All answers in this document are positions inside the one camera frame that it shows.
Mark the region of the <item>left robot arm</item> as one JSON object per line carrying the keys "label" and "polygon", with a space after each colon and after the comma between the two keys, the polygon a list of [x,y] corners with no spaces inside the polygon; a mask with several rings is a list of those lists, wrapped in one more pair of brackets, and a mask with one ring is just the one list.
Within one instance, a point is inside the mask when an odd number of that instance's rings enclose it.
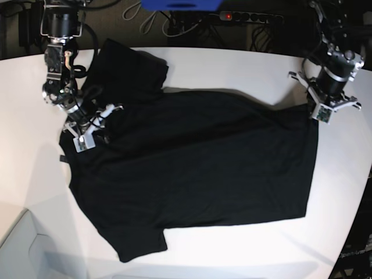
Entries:
{"label": "left robot arm", "polygon": [[365,64],[365,56],[356,49],[353,39],[371,33],[370,27],[348,24],[343,1],[306,1],[314,14],[316,43],[305,55],[301,70],[290,72],[307,93],[310,112],[334,113],[343,108],[361,109],[354,96],[346,96],[344,88],[353,82]]}

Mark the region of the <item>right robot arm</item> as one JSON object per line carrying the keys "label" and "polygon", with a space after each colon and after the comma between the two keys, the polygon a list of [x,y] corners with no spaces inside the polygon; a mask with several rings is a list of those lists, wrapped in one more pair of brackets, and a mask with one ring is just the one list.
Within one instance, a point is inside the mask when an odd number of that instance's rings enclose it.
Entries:
{"label": "right robot arm", "polygon": [[117,5],[117,1],[92,7],[89,1],[44,1],[40,34],[49,39],[44,60],[47,66],[46,82],[42,95],[46,103],[57,106],[67,114],[66,128],[77,136],[91,129],[105,138],[106,116],[103,109],[106,102],[100,101],[103,86],[94,82],[80,89],[77,80],[89,77],[93,68],[75,64],[79,48],[76,38],[87,31],[92,38],[93,59],[98,56],[98,38],[93,29],[85,23],[87,12],[99,11]]}

